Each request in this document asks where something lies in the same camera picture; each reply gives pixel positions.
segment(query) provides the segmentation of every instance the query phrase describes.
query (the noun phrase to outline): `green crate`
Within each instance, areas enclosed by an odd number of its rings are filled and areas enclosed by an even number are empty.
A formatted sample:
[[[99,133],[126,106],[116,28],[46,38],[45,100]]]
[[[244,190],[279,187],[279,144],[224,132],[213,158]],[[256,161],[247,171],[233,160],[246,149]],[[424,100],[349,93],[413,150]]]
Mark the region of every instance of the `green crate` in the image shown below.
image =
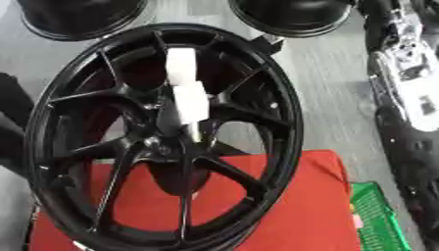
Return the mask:
[[[363,251],[411,251],[379,185],[375,182],[353,183],[351,203],[363,220],[358,229]]]

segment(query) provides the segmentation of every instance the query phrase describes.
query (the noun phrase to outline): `wheel hub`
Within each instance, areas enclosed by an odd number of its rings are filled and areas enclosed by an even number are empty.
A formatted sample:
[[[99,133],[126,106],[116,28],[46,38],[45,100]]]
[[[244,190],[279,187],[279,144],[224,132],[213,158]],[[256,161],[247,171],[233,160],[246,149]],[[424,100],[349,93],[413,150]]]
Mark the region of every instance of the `wheel hub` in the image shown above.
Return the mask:
[[[197,51],[197,78],[210,98],[201,142],[177,125],[166,82],[172,47]],[[124,122],[123,134],[106,139]],[[220,128],[254,125],[267,149],[260,176],[215,151]],[[149,25],[107,38],[83,52],[41,96],[26,133],[29,182],[49,216],[72,239],[95,250],[221,250],[239,244],[277,201],[301,153],[302,116],[285,73],[249,41],[204,25]],[[90,204],[93,163],[113,160],[103,194]],[[114,205],[135,166],[178,199],[178,226],[143,230],[114,220]],[[211,174],[239,185],[237,204],[195,226],[193,193]]]

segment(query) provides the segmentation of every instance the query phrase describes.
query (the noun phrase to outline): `red cloth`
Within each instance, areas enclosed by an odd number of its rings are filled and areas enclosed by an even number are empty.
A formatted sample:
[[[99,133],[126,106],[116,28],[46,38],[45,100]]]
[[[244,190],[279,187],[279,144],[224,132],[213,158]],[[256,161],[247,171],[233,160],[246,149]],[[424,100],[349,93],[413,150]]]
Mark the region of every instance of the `red cloth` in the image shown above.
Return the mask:
[[[266,157],[229,157],[226,161],[258,176]],[[108,166],[93,168],[92,194],[95,198],[104,187],[109,169]],[[282,198],[237,250],[360,250],[349,194],[345,169],[336,154],[331,151],[304,152],[298,171]],[[244,190],[238,184],[212,175],[193,200],[194,224],[204,223],[225,212],[243,195]],[[130,175],[115,210],[116,221],[126,226],[154,230],[170,230],[177,226],[178,199],[160,190],[145,168],[136,168]],[[72,241],[41,213],[31,235],[30,251],[76,250]]]

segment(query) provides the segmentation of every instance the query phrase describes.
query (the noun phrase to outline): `silver bolt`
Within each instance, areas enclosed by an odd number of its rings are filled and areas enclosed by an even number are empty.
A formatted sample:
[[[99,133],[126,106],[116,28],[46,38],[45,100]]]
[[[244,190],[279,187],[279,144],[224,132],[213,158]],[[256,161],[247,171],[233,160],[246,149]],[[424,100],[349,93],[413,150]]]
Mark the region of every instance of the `silver bolt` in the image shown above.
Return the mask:
[[[171,153],[171,150],[167,146],[161,146],[159,147],[159,153],[162,154],[163,156],[167,156]]]
[[[277,107],[279,107],[279,104],[277,104],[276,102],[272,102],[271,104],[269,104],[269,107],[272,109],[276,109]]]
[[[146,146],[152,146],[154,144],[160,143],[160,140],[158,137],[152,136],[152,137],[145,138],[145,140],[143,142],[145,143]]]

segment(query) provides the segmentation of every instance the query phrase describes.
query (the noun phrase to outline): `silver machine part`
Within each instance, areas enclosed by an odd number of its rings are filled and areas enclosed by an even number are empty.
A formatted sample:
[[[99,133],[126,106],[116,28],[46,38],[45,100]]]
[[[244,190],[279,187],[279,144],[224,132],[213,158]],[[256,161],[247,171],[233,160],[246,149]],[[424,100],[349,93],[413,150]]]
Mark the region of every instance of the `silver machine part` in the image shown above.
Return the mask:
[[[437,130],[439,63],[435,51],[422,39],[423,25],[410,5],[394,10],[390,25],[394,33],[368,58],[375,102],[378,107],[396,107],[401,118],[418,130]]]

